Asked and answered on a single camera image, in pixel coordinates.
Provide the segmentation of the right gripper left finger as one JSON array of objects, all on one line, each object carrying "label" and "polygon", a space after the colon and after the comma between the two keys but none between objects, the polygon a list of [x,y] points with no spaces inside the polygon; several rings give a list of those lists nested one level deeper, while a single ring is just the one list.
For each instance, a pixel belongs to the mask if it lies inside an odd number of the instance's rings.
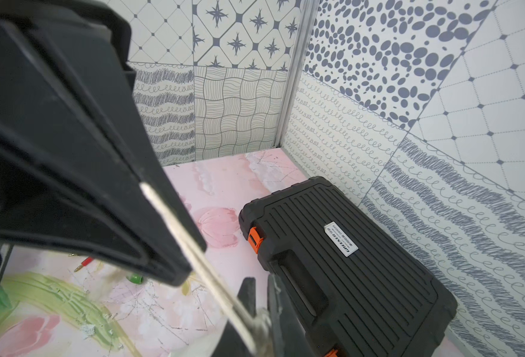
[{"label": "right gripper left finger", "polygon": [[191,266],[140,184],[206,243],[134,103],[130,39],[100,1],[0,1],[0,242],[179,286]]}]

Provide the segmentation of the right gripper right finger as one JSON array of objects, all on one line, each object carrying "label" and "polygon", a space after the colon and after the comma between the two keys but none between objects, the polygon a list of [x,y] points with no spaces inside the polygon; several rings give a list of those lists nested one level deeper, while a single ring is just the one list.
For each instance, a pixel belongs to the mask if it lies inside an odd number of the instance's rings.
[{"label": "right gripper right finger", "polygon": [[267,306],[256,307],[256,280],[245,278],[237,299],[244,306],[252,321],[249,333],[256,343],[252,353],[239,332],[229,321],[212,356],[314,356],[306,340],[304,329],[298,321],[286,285],[275,274],[268,276]]}]

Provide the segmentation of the beige cloth soil bag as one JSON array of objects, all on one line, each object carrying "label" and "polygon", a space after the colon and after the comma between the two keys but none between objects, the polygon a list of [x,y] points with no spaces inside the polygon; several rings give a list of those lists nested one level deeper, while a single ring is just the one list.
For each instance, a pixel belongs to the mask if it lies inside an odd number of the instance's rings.
[{"label": "beige cloth soil bag", "polygon": [[262,309],[254,315],[250,314],[238,297],[231,293],[228,285],[207,260],[197,242],[157,191],[146,182],[140,183],[139,187],[173,235],[194,272],[201,278],[222,312],[228,317],[228,321],[233,325],[249,353],[252,356],[274,355],[269,312]]}]

